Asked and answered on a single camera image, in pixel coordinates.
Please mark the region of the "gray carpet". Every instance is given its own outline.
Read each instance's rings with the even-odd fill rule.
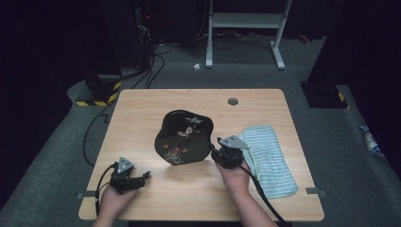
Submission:
[[[284,39],[280,44],[287,69],[277,70],[268,42],[239,42],[228,50],[215,48],[214,67],[205,69],[205,47],[161,46],[166,65],[150,88],[279,88],[284,91],[325,218],[296,222],[301,226],[401,226],[401,183],[387,161],[372,155],[359,126],[364,123],[346,86],[339,85],[350,109],[311,109],[300,86],[306,81],[324,40],[302,44]],[[215,41],[218,47],[233,43]],[[200,69],[193,65],[199,63]],[[156,58],[153,75],[161,67]],[[141,76],[123,80],[131,88]],[[145,88],[144,79],[135,88]],[[72,101],[83,82],[73,86]],[[81,220],[78,193],[85,191],[92,168],[82,155],[86,129],[102,107],[78,107],[60,123],[0,213],[1,226],[91,226]],[[113,106],[105,114],[113,114]],[[96,160],[108,124],[98,118],[86,138],[89,160]],[[115,226],[127,226],[117,221]]]

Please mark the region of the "hand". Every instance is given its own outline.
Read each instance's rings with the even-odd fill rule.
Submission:
[[[241,165],[249,171],[248,165],[245,161],[243,161]],[[239,167],[227,169],[218,163],[216,163],[216,166],[221,173],[224,185],[232,195],[249,191],[250,176],[243,169]]]
[[[125,194],[118,193],[112,186],[107,185],[100,200],[100,212],[94,226],[112,226],[114,220],[138,194],[139,188]]]

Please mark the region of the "striped cloth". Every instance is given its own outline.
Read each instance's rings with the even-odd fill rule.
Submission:
[[[288,197],[298,191],[272,126],[249,127],[238,138],[249,147],[242,150],[245,160],[268,199]]]

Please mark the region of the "floral lid design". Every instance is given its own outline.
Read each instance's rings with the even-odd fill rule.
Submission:
[[[166,114],[156,136],[156,152],[177,166],[202,161],[211,151],[213,121],[203,115],[176,110]]]

